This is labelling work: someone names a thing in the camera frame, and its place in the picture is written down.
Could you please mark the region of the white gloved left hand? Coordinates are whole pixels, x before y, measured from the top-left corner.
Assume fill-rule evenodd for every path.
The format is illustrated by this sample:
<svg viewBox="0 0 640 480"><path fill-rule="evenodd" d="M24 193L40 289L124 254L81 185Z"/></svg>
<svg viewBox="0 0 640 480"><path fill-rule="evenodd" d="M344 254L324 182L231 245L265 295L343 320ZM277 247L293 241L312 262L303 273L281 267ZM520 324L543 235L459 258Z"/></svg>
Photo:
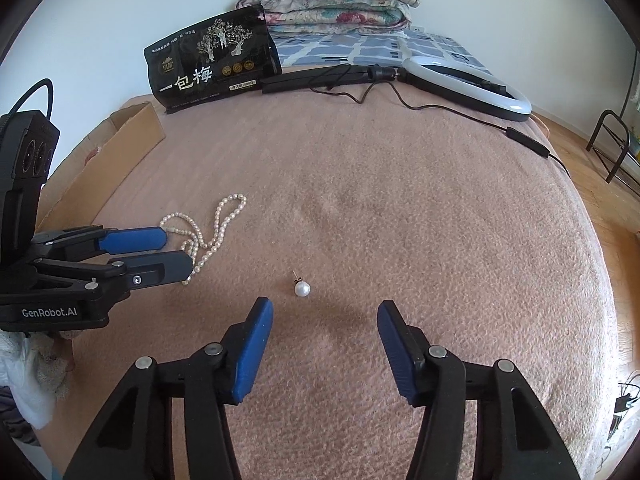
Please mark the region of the white gloved left hand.
<svg viewBox="0 0 640 480"><path fill-rule="evenodd" d="M80 334L1 332L1 385L10 389L18 411L35 430L47 426L56 401L68 393L67 374L75 365L73 340Z"/></svg>

